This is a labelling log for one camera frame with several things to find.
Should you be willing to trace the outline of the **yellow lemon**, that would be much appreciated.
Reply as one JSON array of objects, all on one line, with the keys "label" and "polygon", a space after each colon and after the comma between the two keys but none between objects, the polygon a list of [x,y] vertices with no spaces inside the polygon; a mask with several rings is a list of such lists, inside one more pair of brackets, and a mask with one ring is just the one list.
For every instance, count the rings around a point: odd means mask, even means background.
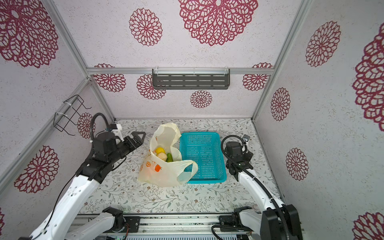
[{"label": "yellow lemon", "polygon": [[166,153],[166,152],[165,152],[165,150],[163,148],[158,147],[158,148],[156,148],[155,153],[159,154],[159,153]]}]

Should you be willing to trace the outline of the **beige round fruit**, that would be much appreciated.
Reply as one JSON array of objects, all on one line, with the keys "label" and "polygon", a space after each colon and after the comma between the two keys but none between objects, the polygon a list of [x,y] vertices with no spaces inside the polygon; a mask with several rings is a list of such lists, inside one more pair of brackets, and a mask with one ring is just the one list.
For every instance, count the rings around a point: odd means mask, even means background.
[{"label": "beige round fruit", "polygon": [[161,159],[161,160],[163,160],[163,161],[167,161],[167,159],[168,159],[168,156],[167,156],[167,154],[165,154],[165,153],[163,153],[163,152],[161,152],[161,153],[158,153],[157,154],[157,157],[159,158],[159,159]]}]

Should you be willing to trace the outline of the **green yellow mango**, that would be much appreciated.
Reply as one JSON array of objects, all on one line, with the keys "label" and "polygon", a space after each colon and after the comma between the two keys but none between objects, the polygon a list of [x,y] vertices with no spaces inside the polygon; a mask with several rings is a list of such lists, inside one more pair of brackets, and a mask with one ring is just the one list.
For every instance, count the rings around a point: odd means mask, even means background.
[{"label": "green yellow mango", "polygon": [[167,154],[167,160],[166,160],[166,162],[167,163],[172,163],[174,160],[173,160],[173,156],[172,156],[172,154],[171,153],[168,153]]}]

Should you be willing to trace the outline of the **cream plastic bag orange print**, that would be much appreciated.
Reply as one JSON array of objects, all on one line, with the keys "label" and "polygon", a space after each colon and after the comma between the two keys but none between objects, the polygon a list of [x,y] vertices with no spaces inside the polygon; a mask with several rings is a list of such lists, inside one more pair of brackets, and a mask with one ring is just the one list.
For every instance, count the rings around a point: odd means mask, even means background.
[{"label": "cream plastic bag orange print", "polygon": [[[149,152],[141,165],[138,181],[158,187],[177,187],[186,184],[198,171],[198,165],[192,160],[183,160],[175,144],[181,138],[181,132],[174,123],[162,124],[149,142]],[[173,162],[167,163],[157,157],[156,148],[161,147],[165,154],[171,153]]]}]

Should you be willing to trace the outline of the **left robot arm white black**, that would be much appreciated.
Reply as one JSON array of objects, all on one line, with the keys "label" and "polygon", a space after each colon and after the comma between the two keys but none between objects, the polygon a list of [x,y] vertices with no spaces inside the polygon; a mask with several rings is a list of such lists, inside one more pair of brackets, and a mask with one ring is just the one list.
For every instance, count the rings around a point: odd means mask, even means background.
[{"label": "left robot arm white black", "polygon": [[70,231],[84,203],[116,169],[114,164],[139,148],[145,140],[145,132],[132,132],[131,136],[120,138],[112,132],[98,136],[91,135],[91,151],[69,182],[62,190],[52,212],[31,233],[29,240],[93,240],[106,231],[120,232],[126,221],[122,211],[108,207],[96,218],[82,227]]}]

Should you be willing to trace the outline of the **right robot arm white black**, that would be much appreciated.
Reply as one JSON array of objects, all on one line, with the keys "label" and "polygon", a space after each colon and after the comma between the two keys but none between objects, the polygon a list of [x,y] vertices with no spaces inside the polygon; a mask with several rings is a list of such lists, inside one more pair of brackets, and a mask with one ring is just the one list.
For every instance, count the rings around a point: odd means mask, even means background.
[{"label": "right robot arm white black", "polygon": [[259,213],[251,207],[235,210],[238,228],[248,228],[262,240],[302,240],[298,210],[285,204],[259,180],[250,164],[253,153],[248,151],[246,143],[222,142],[221,148],[229,173],[248,191],[260,210]]}]

